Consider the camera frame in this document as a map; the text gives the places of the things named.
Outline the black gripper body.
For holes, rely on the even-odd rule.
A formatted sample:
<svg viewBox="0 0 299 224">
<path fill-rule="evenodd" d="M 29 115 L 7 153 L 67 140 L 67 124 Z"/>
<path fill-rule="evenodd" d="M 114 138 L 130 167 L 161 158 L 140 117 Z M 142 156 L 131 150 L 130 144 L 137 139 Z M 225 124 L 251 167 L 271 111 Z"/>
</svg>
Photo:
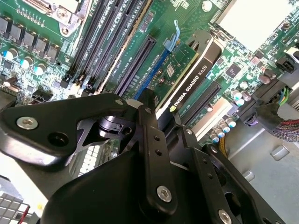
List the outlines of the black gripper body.
<svg viewBox="0 0 299 224">
<path fill-rule="evenodd" d="M 158 149 L 130 151 L 62 186 L 43 224 L 213 224 L 196 176 Z"/>
</svg>

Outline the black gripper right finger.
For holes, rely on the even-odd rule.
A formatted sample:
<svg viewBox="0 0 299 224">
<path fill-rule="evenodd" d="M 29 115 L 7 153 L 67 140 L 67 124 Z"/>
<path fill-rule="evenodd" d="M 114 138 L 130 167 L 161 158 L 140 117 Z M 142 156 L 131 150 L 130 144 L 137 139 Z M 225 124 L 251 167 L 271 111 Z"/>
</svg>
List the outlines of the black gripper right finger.
<svg viewBox="0 0 299 224">
<path fill-rule="evenodd" d="M 207 224 L 282 224 L 269 206 L 222 152 L 207 144 L 200 147 L 195 134 L 174 117 L 179 149 L 173 160 L 195 175 L 207 208 Z"/>
</svg>

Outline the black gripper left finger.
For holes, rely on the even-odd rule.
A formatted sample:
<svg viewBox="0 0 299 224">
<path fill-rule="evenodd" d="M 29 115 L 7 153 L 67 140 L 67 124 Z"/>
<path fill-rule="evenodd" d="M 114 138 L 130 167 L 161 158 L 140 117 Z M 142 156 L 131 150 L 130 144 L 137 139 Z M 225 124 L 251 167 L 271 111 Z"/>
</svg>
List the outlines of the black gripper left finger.
<svg viewBox="0 0 299 224">
<path fill-rule="evenodd" d="M 113 93 L 11 107 L 0 114 L 1 152 L 43 169 L 64 169 L 76 153 L 109 139 L 121 141 L 118 156 L 153 149 L 168 154 L 151 109 L 134 108 Z"/>
</svg>

